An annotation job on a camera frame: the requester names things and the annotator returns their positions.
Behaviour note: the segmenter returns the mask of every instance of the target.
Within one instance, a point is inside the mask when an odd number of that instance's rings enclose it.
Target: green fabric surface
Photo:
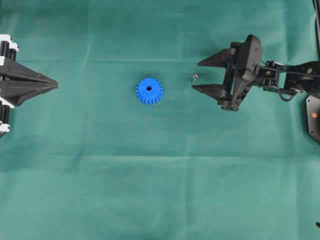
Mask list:
[[[0,139],[1,240],[314,240],[320,146],[305,99],[254,87],[239,112],[191,88],[197,62],[259,37],[262,59],[318,60],[311,0],[3,0],[17,62],[59,89]],[[163,84],[157,105],[136,84]]]

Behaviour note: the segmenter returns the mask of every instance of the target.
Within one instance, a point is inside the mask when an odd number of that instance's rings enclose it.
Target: gear teeth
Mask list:
[[[148,89],[147,91],[144,90],[144,88],[146,86],[151,86],[153,89],[158,89],[158,90],[157,90],[157,92],[155,92],[153,90],[150,92],[152,94],[150,94],[148,92],[148,91],[150,91],[150,89]],[[162,95],[163,95],[163,86],[160,83],[160,81],[158,81],[156,78],[147,77],[147,78],[140,80],[139,84],[136,85],[135,94],[142,104],[152,106],[161,100]]]

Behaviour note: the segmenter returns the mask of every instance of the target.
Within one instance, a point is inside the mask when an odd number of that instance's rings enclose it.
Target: plastic gear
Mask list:
[[[161,83],[152,77],[147,77],[136,86],[136,96],[141,103],[153,105],[159,102],[163,95]]]

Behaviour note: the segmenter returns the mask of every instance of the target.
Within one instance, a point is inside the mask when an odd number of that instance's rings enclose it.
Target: black wire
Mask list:
[[[290,95],[290,98],[284,98],[284,96],[282,95],[282,92],[280,90],[278,91],[278,94],[279,94],[280,98],[285,102],[290,102],[297,95],[297,93],[295,92]]]

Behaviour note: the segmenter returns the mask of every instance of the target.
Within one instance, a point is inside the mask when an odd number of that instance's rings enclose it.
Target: black pointed fixture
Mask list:
[[[58,83],[16,62],[19,47],[0,34],[0,137],[10,131],[10,109],[58,88]]]

